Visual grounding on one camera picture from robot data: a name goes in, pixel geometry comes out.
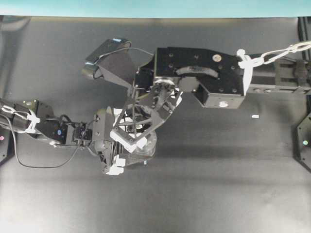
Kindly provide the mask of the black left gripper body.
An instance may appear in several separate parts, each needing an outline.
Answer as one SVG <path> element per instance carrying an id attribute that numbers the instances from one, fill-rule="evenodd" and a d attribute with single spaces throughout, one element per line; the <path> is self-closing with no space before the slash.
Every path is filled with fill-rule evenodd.
<path id="1" fill-rule="evenodd" d="M 112 166 L 115 156 L 122 152 L 122 145 L 110 137 L 113 121 L 113 109 L 107 107 L 98 110 L 90 123 L 80 123 L 73 130 L 73 142 L 99 158 L 103 173 Z"/>

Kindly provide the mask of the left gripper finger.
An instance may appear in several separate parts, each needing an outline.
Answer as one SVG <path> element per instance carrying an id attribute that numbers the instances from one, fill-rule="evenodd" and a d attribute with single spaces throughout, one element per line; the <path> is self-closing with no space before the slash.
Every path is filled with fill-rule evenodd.
<path id="1" fill-rule="evenodd" d="M 112 129 L 110 137 L 119 142 L 128 152 L 133 153 L 137 148 L 142 149 L 147 144 L 147 138 L 133 138 L 121 128 Z"/>
<path id="2" fill-rule="evenodd" d="M 112 176 L 120 175 L 124 172 L 124 167 L 125 167 L 125 159 L 120 158 L 119 155 L 116 155 L 113 160 L 112 166 L 108 169 L 108 171 L 105 174 Z"/>

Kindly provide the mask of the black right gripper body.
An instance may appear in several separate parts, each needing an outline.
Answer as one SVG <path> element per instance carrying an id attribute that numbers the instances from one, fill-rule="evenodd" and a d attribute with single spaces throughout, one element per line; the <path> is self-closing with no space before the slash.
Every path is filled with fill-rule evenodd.
<path id="1" fill-rule="evenodd" d="M 182 101 L 183 91 L 171 78 L 156 78 L 151 68 L 141 67 L 135 76 L 135 106 L 147 114 L 166 110 L 171 114 Z"/>

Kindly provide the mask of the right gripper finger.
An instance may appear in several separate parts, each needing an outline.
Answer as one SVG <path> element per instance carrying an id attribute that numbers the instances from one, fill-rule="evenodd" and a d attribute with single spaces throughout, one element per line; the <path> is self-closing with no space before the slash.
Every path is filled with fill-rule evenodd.
<path id="1" fill-rule="evenodd" d="M 136 131 L 136 94 L 128 95 L 121 109 L 113 109 L 113 131 Z"/>
<path id="2" fill-rule="evenodd" d="M 181 97 L 131 98 L 131 143 L 138 143 L 162 126 L 181 101 Z"/>

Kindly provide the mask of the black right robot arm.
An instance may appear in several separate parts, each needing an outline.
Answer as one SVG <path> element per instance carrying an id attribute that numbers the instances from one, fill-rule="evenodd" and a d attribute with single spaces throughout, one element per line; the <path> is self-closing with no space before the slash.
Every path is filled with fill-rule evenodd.
<path id="1" fill-rule="evenodd" d="M 158 48 L 140 66 L 129 98 L 111 130 L 124 146 L 143 146 L 191 92 L 204 108 L 237 109 L 248 93 L 310 95 L 311 63 L 287 57 L 291 49 L 255 56 L 207 49 Z"/>

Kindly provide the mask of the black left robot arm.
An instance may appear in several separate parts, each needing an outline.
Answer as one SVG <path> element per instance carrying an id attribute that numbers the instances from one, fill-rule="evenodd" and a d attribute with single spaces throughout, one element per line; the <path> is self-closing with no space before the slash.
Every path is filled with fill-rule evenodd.
<path id="1" fill-rule="evenodd" d="M 0 126 L 12 133 L 26 134 L 55 148 L 88 150 L 99 158 L 102 172 L 120 175 L 124 167 L 146 163 L 154 156 L 156 133 L 143 134 L 146 120 L 136 121 L 132 112 L 98 110 L 90 122 L 74 122 L 67 115 L 55 116 L 52 108 L 36 100 L 22 104 L 0 101 Z"/>

